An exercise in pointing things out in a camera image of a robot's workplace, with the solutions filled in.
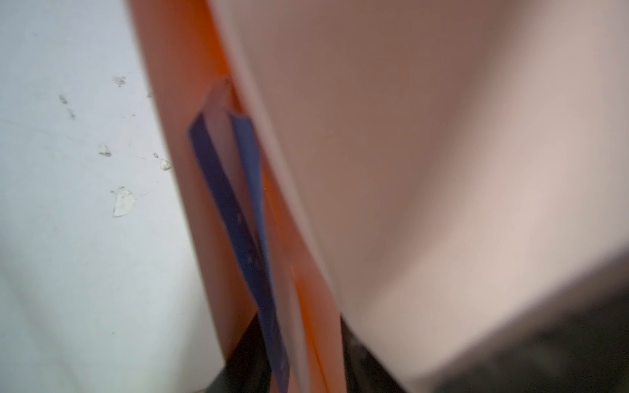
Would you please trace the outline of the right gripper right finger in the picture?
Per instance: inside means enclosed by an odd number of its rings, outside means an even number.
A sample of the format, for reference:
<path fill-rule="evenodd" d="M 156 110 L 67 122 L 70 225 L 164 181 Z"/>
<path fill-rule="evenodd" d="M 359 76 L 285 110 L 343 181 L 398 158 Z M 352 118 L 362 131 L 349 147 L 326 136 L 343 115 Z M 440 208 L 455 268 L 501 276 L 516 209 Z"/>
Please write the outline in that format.
<path fill-rule="evenodd" d="M 403 393 L 404 390 L 378 363 L 341 319 L 347 391 L 350 393 Z"/>

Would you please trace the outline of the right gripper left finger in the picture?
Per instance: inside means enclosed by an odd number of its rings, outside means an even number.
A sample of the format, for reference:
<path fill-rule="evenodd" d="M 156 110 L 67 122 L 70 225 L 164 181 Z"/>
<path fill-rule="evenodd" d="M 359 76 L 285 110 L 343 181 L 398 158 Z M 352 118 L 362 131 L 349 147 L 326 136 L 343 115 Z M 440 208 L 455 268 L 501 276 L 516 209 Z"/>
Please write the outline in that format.
<path fill-rule="evenodd" d="M 268 393 L 271 367 L 256 315 L 206 393 Z"/>

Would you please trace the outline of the blue floral letter paper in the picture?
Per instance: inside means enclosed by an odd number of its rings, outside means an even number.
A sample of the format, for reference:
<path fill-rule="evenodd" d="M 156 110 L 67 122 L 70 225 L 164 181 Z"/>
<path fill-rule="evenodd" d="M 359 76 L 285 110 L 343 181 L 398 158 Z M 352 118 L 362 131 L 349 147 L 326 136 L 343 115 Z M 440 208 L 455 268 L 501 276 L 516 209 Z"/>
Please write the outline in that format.
<path fill-rule="evenodd" d="M 287 392 L 290 375 L 288 355 L 283 345 L 270 280 L 259 247 L 242 216 L 242 209 L 221 165 L 202 114 L 193 121 L 188 134 L 239 268 L 257 305 L 258 327 L 265 346 L 266 363 L 275 375 L 278 390 Z"/>

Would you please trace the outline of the pink envelope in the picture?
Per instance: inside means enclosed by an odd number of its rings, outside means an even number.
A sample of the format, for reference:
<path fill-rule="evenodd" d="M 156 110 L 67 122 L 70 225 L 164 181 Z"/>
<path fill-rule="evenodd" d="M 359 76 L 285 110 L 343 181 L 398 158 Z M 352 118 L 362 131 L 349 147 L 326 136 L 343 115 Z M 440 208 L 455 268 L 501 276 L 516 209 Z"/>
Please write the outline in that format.
<path fill-rule="evenodd" d="M 225 360 L 265 265 L 287 392 L 628 389 L 625 1 L 130 1 Z"/>

